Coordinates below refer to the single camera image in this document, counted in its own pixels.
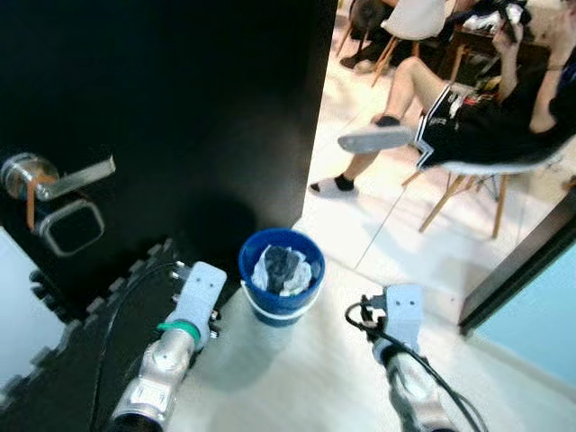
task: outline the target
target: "white chair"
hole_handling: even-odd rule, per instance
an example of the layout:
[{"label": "white chair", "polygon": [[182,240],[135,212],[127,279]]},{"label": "white chair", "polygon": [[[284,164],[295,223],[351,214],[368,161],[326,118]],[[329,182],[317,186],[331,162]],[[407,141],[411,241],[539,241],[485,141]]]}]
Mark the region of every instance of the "white chair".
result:
[{"label": "white chair", "polygon": [[418,57],[419,41],[437,36],[444,27],[446,14],[452,12],[453,7],[454,2],[445,0],[400,0],[390,18],[382,23],[392,37],[376,62],[372,87],[390,63],[400,41],[413,41],[412,55]]},{"label": "white chair", "polygon": [[[464,186],[464,190],[471,189],[474,185],[477,185],[476,191],[480,190],[482,186],[483,178],[490,176],[500,176],[500,188],[498,196],[498,206],[496,208],[496,216],[494,218],[494,228],[492,230],[492,238],[495,239],[498,236],[500,230],[500,222],[502,220],[502,212],[504,210],[504,201],[506,200],[506,190],[508,186],[509,176],[513,174],[525,173],[528,171],[534,171],[539,167],[545,167],[551,165],[559,158],[559,153],[563,150],[565,146],[562,146],[558,151],[552,154],[546,159],[533,163],[533,164],[515,164],[515,165],[475,165],[467,164],[464,162],[446,162],[442,164],[441,167],[445,168],[451,174],[455,174],[456,178],[454,181],[446,188],[444,196],[436,204],[432,212],[428,215],[419,231],[424,232],[424,230],[430,225],[432,220],[440,213],[442,207],[447,203],[447,201],[457,194],[461,184],[464,182],[466,177],[468,177],[468,182]],[[423,171],[417,171],[408,180],[406,180],[402,186],[408,186],[415,178],[417,178]]]}]

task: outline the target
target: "chair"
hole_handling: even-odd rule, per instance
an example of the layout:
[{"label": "chair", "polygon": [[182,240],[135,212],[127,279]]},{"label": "chair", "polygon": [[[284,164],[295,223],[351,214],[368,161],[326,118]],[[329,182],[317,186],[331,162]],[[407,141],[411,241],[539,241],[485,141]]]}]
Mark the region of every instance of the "chair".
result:
[{"label": "chair", "polygon": [[[455,6],[456,6],[456,0],[445,0],[445,18],[448,17],[452,13]],[[336,57],[340,56],[340,51],[344,47],[344,44],[346,43],[348,36],[350,36],[350,33],[352,33],[352,28],[353,28],[352,23],[348,22],[346,29],[344,30],[344,34],[342,36],[342,39],[340,40],[340,43],[338,44],[338,48],[336,50]],[[360,40],[360,45],[358,47],[358,51],[360,51],[362,49],[362,47],[364,46],[364,44],[366,43],[367,35],[368,35],[368,33],[364,35],[364,38],[362,40]]]},{"label": "chair", "polygon": [[386,69],[392,53],[400,41],[412,41],[412,55],[419,57],[419,41],[437,36],[444,27],[446,13],[452,11],[453,2],[445,0],[400,0],[390,18],[382,27],[391,34],[380,58],[376,62],[372,87]]},{"label": "chair", "polygon": [[[352,30],[354,28],[356,28],[353,23],[352,23],[352,14],[354,13],[355,7],[363,7],[364,6],[370,6],[370,2],[371,0],[365,0],[364,4],[359,4],[356,0],[352,1],[352,4],[350,5],[350,11],[349,11],[349,19],[348,19],[348,24],[346,26],[346,29],[344,30],[344,34],[342,36],[342,39],[340,40],[340,43],[338,44],[338,48],[336,51],[336,57],[340,56],[340,51],[342,50],[342,48],[344,47],[344,44],[346,42],[346,40],[348,39],[348,36],[350,36],[350,34],[352,33]],[[362,50],[362,47],[364,46],[364,44],[367,41],[368,38],[368,33],[370,32],[370,29],[375,29],[377,28],[380,23],[382,22],[382,20],[384,19],[384,16],[386,14],[386,10],[383,9],[384,5],[382,3],[382,0],[372,0],[372,2],[376,3],[378,6],[380,6],[382,8],[382,10],[378,9],[378,6],[376,6],[372,12],[370,14],[370,17],[364,17],[361,20],[361,24],[360,27],[358,28],[359,30],[364,32],[364,36],[363,38],[360,40],[360,43],[358,45],[358,49],[356,52],[360,52]]]},{"label": "chair", "polygon": [[[564,146],[562,146],[558,151],[554,152],[550,157],[546,159],[536,162],[533,164],[515,164],[515,165],[475,165],[475,164],[467,164],[464,162],[446,162],[442,164],[441,167],[447,169],[451,174],[456,174],[456,178],[449,186],[446,188],[446,192],[444,196],[440,199],[440,201],[436,204],[432,212],[427,216],[424,223],[420,227],[419,231],[424,232],[426,228],[432,223],[434,218],[440,213],[444,205],[448,202],[448,200],[457,194],[461,184],[464,182],[466,177],[468,177],[468,181],[464,186],[464,190],[470,190],[474,184],[477,184],[476,191],[480,190],[480,186],[482,186],[483,178],[487,176],[500,176],[500,188],[499,188],[499,196],[498,196],[498,206],[496,208],[496,216],[494,218],[494,228],[492,229],[492,238],[495,239],[498,237],[498,233],[500,231],[500,223],[502,220],[502,213],[504,210],[504,201],[506,200],[506,191],[508,186],[509,176],[513,174],[520,174],[525,173],[528,171],[534,171],[539,167],[544,167],[547,165],[552,164],[557,158],[559,153],[562,151]],[[402,186],[408,186],[414,179],[416,179],[422,171],[417,171],[414,173],[408,180],[406,180]]]}]

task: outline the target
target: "green ring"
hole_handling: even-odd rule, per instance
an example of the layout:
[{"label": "green ring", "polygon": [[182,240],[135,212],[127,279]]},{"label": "green ring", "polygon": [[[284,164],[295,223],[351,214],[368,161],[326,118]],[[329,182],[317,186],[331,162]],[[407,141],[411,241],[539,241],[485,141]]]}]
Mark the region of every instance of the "green ring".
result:
[{"label": "green ring", "polygon": [[190,324],[186,321],[172,321],[172,322],[162,322],[158,324],[156,330],[173,330],[173,329],[181,329],[188,333],[194,339],[194,343],[196,345],[200,344],[200,332],[198,328],[194,324]]}]

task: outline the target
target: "sneaker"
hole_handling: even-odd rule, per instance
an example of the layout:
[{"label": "sneaker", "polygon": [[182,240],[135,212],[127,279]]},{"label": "sneaker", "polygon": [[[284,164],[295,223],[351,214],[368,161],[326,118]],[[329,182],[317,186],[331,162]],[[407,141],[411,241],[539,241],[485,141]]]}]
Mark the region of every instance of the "sneaker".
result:
[{"label": "sneaker", "polygon": [[376,64],[370,60],[362,60],[354,66],[354,72],[357,75],[365,75],[374,72]]},{"label": "sneaker", "polygon": [[343,67],[348,68],[348,69],[354,69],[354,66],[356,66],[356,63],[358,63],[356,56],[344,57],[344,58],[340,59],[340,65],[342,65]]},{"label": "sneaker", "polygon": [[356,188],[350,191],[343,191],[336,186],[336,182],[333,177],[325,178],[317,183],[308,186],[308,189],[315,195],[321,196],[322,198],[345,198],[353,197],[358,195]]},{"label": "sneaker", "polygon": [[414,140],[414,131],[407,126],[376,126],[369,124],[338,138],[338,144],[350,153],[373,153],[405,146]]}]

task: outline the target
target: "wooden chair leg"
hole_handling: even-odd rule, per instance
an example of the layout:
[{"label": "wooden chair leg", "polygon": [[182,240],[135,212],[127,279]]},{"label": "wooden chair leg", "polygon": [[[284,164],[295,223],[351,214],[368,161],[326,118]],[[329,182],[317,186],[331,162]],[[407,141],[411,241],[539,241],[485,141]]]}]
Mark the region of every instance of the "wooden chair leg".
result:
[{"label": "wooden chair leg", "polygon": [[492,238],[495,239],[500,231],[500,223],[502,221],[502,212],[504,211],[504,200],[506,200],[506,189],[508,187],[509,175],[504,174],[500,178],[500,193],[498,198],[498,208],[496,209],[496,218],[494,219],[494,230],[492,231]]},{"label": "wooden chair leg", "polygon": [[466,191],[472,189],[472,186],[474,186],[475,181],[476,181],[476,175],[470,175],[470,177],[468,177],[468,183],[466,184],[466,187],[464,189]]},{"label": "wooden chair leg", "polygon": [[562,183],[562,189],[569,192],[573,187],[576,187],[576,175],[570,177],[570,180],[566,180]]},{"label": "wooden chair leg", "polygon": [[452,173],[448,172],[448,178],[446,179],[446,192],[450,189],[450,185],[452,184]]},{"label": "wooden chair leg", "polygon": [[462,57],[466,51],[465,45],[459,45],[456,49],[456,58],[454,59],[454,64],[452,66],[452,74],[450,74],[450,83],[453,84],[458,77],[458,70],[460,70],[460,63],[462,63]]},{"label": "wooden chair leg", "polygon": [[344,43],[346,42],[346,39],[348,39],[348,36],[350,36],[351,32],[352,32],[352,23],[349,22],[348,26],[346,27],[346,30],[344,31],[344,36],[342,36],[342,40],[340,41],[340,44],[338,45],[338,49],[336,51],[336,57],[338,57],[340,55],[340,51],[342,50],[342,47],[344,47]]},{"label": "wooden chair leg", "polygon": [[418,42],[417,40],[414,40],[412,42],[412,55],[414,57],[420,57],[420,42]]},{"label": "wooden chair leg", "polygon": [[442,199],[440,201],[438,201],[438,204],[436,204],[436,207],[434,207],[434,210],[428,215],[426,220],[424,220],[424,223],[422,224],[422,226],[419,229],[420,232],[424,232],[424,230],[426,228],[428,228],[428,225],[430,225],[430,223],[434,220],[434,218],[440,213],[440,211],[442,210],[442,207],[444,207],[444,204],[446,204],[448,199],[452,195],[454,195],[454,193],[456,192],[456,190],[458,190],[458,187],[464,181],[465,178],[466,178],[466,175],[459,174],[456,177],[456,179],[452,182],[452,184],[450,184],[450,187],[448,188],[448,190],[446,191],[446,193],[444,194]]},{"label": "wooden chair leg", "polygon": [[412,183],[414,180],[416,180],[420,174],[422,174],[422,171],[417,171],[413,175],[408,177],[408,179],[406,179],[404,181],[404,183],[402,183],[402,187],[408,186],[410,183]]},{"label": "wooden chair leg", "polygon": [[367,42],[368,42],[368,31],[364,33],[364,37],[362,38],[362,40],[360,40],[360,44],[358,45],[358,52],[356,54],[358,54],[362,50],[362,48]]},{"label": "wooden chair leg", "polygon": [[484,175],[480,175],[478,177],[478,183],[476,184],[476,193],[478,193],[482,189],[482,185],[484,184]]},{"label": "wooden chair leg", "polygon": [[392,36],[390,42],[388,42],[388,45],[382,52],[382,55],[380,56],[380,58],[378,58],[378,62],[376,63],[376,71],[374,72],[375,75],[374,75],[374,81],[372,82],[372,87],[376,85],[376,81],[378,81],[378,78],[380,78],[380,75],[388,66],[390,57],[392,56],[392,53],[394,52],[396,45],[398,45],[398,42],[400,42],[400,39],[398,39],[395,36]]}]

